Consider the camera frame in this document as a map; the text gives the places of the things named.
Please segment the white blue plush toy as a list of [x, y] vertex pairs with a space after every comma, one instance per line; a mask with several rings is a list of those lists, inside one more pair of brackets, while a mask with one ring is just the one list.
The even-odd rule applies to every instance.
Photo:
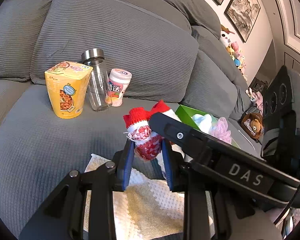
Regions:
[[212, 128], [212, 116], [209, 114], [200, 115], [195, 114], [192, 117], [194, 123], [198, 126], [199, 130], [203, 133], [209, 134]]

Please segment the red white knitted sock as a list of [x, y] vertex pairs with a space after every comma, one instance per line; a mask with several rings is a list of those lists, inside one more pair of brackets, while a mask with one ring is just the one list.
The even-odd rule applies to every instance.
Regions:
[[134, 152], [144, 161], [151, 161], [161, 152], [162, 136], [153, 132], [149, 125], [155, 113], [167, 113], [171, 110], [163, 100], [158, 101], [150, 111], [136, 107], [123, 116], [127, 138], [135, 143]]

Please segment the yellow white fluffy towel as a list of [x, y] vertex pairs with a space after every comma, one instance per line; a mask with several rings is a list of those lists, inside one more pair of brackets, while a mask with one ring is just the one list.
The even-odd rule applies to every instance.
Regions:
[[125, 192], [113, 193], [117, 239], [154, 239], [183, 231], [183, 193], [165, 180], [149, 179], [132, 169]]

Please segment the purple mesh bath scrunchie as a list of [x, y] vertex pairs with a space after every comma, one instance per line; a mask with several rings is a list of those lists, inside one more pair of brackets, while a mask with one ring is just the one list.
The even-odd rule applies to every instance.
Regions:
[[228, 130], [228, 122], [225, 117], [221, 117], [217, 120], [216, 124], [210, 129], [209, 135], [226, 142], [232, 143], [231, 131]]

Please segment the brown teddy bear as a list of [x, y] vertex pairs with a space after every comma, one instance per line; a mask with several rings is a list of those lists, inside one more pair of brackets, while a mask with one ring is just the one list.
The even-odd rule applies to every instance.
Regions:
[[254, 140], [258, 140], [263, 133], [262, 116], [260, 113], [249, 113], [241, 121], [243, 130]]

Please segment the green white cardboard box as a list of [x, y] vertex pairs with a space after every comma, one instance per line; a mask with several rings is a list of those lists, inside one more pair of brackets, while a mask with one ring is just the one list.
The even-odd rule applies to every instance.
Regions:
[[[198, 126], [194, 123], [194, 121], [192, 120], [192, 117], [195, 115], [195, 114], [200, 114], [200, 115], [205, 115], [205, 114], [209, 114], [209, 113], [206, 113], [204, 111], [200, 111], [200, 110], [197, 110], [197, 109], [194, 109], [194, 108], [191, 108], [191, 107], [187, 107], [187, 106], [183, 106], [183, 105], [179, 105], [179, 107], [177, 108], [177, 110], [175, 111], [175, 114], [179, 117], [179, 119], [193, 127], [194, 129], [196, 130], [199, 130]], [[219, 118], [217, 117], [214, 117], [212, 114], [209, 114], [212, 116], [212, 126], [214, 126], [217, 122], [217, 120]], [[234, 138], [232, 137], [232, 133], [231, 133], [231, 138], [232, 138], [232, 143], [231, 145], [232, 146], [235, 146], [236, 148], [240, 148], [239, 145], [237, 144], [237, 142], [234, 140]]]

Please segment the pile of plush toys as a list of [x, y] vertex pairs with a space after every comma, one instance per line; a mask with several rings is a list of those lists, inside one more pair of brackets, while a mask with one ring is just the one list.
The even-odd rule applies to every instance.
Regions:
[[231, 35], [234, 34], [233, 31], [230, 31], [228, 28], [221, 24], [221, 36], [219, 41], [223, 44], [226, 51], [232, 58], [237, 69], [241, 72], [246, 82], [248, 82], [248, 77], [245, 74], [245, 69], [247, 67], [245, 62], [245, 57], [242, 53], [242, 49], [239, 47], [237, 41], [231, 39]]

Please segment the framed landscape painting near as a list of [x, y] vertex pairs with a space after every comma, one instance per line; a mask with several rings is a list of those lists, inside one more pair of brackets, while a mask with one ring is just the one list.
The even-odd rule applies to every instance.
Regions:
[[247, 42], [261, 10], [258, 0], [230, 0], [224, 12], [242, 42]]

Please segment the pink gum jar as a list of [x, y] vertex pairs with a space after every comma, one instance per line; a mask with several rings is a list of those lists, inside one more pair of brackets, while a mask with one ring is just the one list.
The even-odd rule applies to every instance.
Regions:
[[113, 68], [109, 74], [107, 94], [113, 107], [120, 107], [124, 93], [130, 84], [132, 74], [124, 69]]

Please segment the clear bottle steel cap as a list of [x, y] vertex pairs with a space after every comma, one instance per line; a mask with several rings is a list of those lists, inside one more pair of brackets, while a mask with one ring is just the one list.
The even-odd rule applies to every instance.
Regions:
[[100, 48], [86, 50], [82, 55], [82, 63], [93, 68], [90, 74], [88, 94], [94, 111], [102, 112], [112, 105], [108, 96], [109, 77], [104, 52]]

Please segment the grey fabric sofa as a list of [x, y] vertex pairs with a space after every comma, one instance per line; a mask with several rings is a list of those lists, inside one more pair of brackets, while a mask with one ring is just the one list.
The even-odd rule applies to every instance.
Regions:
[[[91, 154], [124, 147], [123, 115], [164, 100], [224, 116], [240, 148], [261, 145], [238, 124], [246, 84], [217, 44], [219, 19], [202, 2], [195, 26], [164, 0], [0, 0], [0, 239], [17, 239], [42, 201]], [[73, 119], [51, 107], [44, 73], [101, 48], [109, 69], [132, 73], [120, 108]]]

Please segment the yellow paper food cup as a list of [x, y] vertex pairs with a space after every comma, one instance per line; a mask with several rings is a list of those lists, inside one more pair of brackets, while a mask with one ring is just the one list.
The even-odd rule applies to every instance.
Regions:
[[52, 109], [59, 118], [72, 119], [83, 111], [92, 67], [62, 61], [45, 71], [45, 81]]

